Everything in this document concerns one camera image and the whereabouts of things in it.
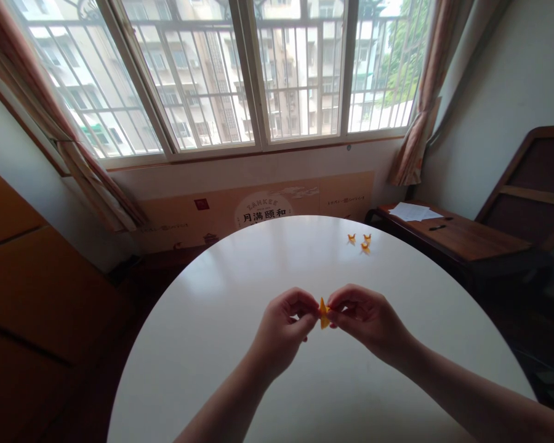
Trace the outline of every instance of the green foliage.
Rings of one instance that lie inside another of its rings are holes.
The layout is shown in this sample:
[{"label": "green foliage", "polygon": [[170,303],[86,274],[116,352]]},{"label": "green foliage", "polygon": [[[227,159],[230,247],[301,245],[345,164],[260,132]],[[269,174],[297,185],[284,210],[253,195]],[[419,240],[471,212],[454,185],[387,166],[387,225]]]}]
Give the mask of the green foliage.
[{"label": "green foliage", "polygon": [[[431,3],[431,0],[414,0],[413,19],[403,20],[397,24],[390,22],[388,26],[390,44],[394,39],[394,33],[396,33],[396,40],[392,52],[382,57],[380,78],[385,77],[388,64],[390,64],[386,87],[397,88],[397,91],[396,93],[392,91],[386,93],[384,106],[390,106],[392,102],[405,102],[414,98],[419,86],[419,73],[423,66],[427,46],[426,40],[421,44],[419,42],[428,31]],[[400,7],[401,15],[410,13],[410,7],[411,0],[404,0]]]}]

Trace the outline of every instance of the chair backrest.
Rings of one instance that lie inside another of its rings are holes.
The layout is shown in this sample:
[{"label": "chair backrest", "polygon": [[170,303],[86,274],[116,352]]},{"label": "chair backrest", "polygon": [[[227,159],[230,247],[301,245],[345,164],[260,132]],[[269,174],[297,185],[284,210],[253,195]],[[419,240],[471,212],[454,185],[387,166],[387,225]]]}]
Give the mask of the chair backrest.
[{"label": "chair backrest", "polygon": [[554,126],[527,134],[476,221],[554,248]]}]

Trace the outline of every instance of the wooden side table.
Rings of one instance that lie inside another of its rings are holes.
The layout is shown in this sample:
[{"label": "wooden side table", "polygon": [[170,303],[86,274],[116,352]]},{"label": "wooden side table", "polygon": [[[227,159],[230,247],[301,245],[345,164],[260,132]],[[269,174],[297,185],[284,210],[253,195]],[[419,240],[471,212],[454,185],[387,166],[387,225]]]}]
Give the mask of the wooden side table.
[{"label": "wooden side table", "polygon": [[[483,293],[490,280],[533,274],[529,282],[543,290],[554,278],[554,259],[525,241],[419,200],[442,218],[404,221],[389,213],[396,204],[371,209],[365,224],[386,231],[412,245],[458,280],[467,290]],[[381,218],[373,222],[376,215]]]}]

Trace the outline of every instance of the sheet of paper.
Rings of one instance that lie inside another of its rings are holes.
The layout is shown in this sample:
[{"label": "sheet of paper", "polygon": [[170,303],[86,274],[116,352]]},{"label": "sheet of paper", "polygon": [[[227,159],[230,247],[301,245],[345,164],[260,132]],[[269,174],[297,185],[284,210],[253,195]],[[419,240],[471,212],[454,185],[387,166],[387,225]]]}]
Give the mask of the sheet of paper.
[{"label": "sheet of paper", "polygon": [[427,206],[419,206],[410,203],[400,202],[394,209],[390,210],[392,215],[396,215],[405,222],[420,222],[423,220],[425,214],[427,214],[429,208]]},{"label": "sheet of paper", "polygon": [[427,213],[423,216],[423,220],[428,220],[429,218],[440,218],[440,217],[443,217],[443,216],[429,209]]}]

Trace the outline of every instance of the table surface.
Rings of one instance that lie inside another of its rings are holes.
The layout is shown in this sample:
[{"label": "table surface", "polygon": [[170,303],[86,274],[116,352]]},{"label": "table surface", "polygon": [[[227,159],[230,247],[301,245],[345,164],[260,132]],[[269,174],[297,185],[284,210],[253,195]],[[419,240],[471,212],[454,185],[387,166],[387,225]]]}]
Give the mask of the table surface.
[{"label": "table surface", "polygon": [[[370,255],[348,242],[369,233]],[[272,298],[299,286],[327,299],[349,282],[383,293],[427,346],[534,399],[499,331],[429,258],[355,221],[286,217],[222,239],[169,286],[127,360],[108,442],[171,442],[244,356]],[[317,324],[308,339],[266,392],[247,442],[469,439],[345,332]]]},{"label": "table surface", "polygon": [[[432,206],[420,200],[407,203],[429,206],[432,211],[445,218],[430,218],[423,221],[404,221],[389,213],[396,204],[378,206],[380,216],[394,221],[425,241],[433,241],[465,261],[485,260],[511,253],[521,252],[531,247],[529,242],[488,226],[469,220],[453,212]],[[445,228],[430,231],[430,228],[445,225]]]}]

